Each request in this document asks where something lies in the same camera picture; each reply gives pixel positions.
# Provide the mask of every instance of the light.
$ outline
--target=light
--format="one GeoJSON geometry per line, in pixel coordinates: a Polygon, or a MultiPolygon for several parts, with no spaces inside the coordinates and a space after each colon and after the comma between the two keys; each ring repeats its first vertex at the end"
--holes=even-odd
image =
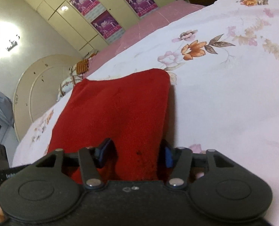
{"type": "Polygon", "coordinates": [[[62,11],[67,11],[67,10],[68,10],[68,6],[63,6],[63,7],[61,8],[61,10],[62,10],[62,11]]]}
{"type": "Polygon", "coordinates": [[[12,23],[0,22],[0,58],[9,57],[18,51],[18,47],[13,48],[10,52],[7,51],[7,48],[12,41],[17,40],[19,34],[19,29],[12,23]]]}

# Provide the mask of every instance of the white bedsheet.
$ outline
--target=white bedsheet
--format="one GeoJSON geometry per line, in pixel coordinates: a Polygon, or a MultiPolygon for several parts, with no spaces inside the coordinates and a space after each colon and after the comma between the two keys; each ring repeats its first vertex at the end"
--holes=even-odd
{"type": "MultiPolygon", "coordinates": [[[[88,79],[151,68],[165,69],[173,84],[168,141],[217,149],[263,178],[274,196],[265,218],[279,226],[279,0],[218,0],[155,31],[88,79]]],[[[69,97],[30,127],[13,166],[45,154],[69,97]]]]}

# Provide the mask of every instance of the plaid pillow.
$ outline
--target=plaid pillow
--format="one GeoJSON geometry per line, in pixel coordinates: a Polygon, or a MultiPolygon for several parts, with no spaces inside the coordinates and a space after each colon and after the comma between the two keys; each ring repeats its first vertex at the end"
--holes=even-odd
{"type": "Polygon", "coordinates": [[[70,76],[68,78],[66,78],[59,87],[59,93],[58,93],[58,100],[59,101],[62,97],[65,96],[65,94],[67,94],[69,91],[71,91],[73,89],[73,87],[81,82],[83,79],[81,76],[70,76]]]}

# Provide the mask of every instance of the bed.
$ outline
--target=bed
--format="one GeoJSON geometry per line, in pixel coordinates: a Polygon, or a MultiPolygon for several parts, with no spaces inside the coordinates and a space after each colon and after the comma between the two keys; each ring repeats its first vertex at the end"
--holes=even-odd
{"type": "MultiPolygon", "coordinates": [[[[218,0],[92,63],[87,79],[152,68],[167,71],[173,86],[166,139],[217,149],[264,179],[274,196],[265,218],[279,226],[279,0],[218,0]]],[[[13,166],[46,154],[70,95],[31,125],[13,166]]]]}
{"type": "MultiPolygon", "coordinates": [[[[108,60],[155,30],[203,7],[178,0],[145,16],[128,29],[119,40],[90,59],[89,71],[82,77],[86,78],[108,60]]],[[[81,58],[68,55],[49,55],[34,62],[23,73],[15,91],[13,106],[15,132],[19,141],[26,134],[30,125],[57,102],[59,86],[63,80],[70,76],[69,67],[80,60],[81,58]]]]}

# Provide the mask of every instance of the metal screw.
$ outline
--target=metal screw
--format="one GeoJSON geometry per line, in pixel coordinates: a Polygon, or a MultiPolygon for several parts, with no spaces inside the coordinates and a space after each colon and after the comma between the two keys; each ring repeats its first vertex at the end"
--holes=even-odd
{"type": "Polygon", "coordinates": [[[184,181],[181,178],[172,178],[169,181],[169,184],[172,186],[181,186],[184,184],[184,181]]]}
{"type": "Polygon", "coordinates": [[[92,179],[88,179],[86,181],[86,184],[90,187],[96,187],[96,186],[99,186],[101,185],[102,181],[99,180],[99,179],[96,179],[96,178],[92,178],[92,179]]]}

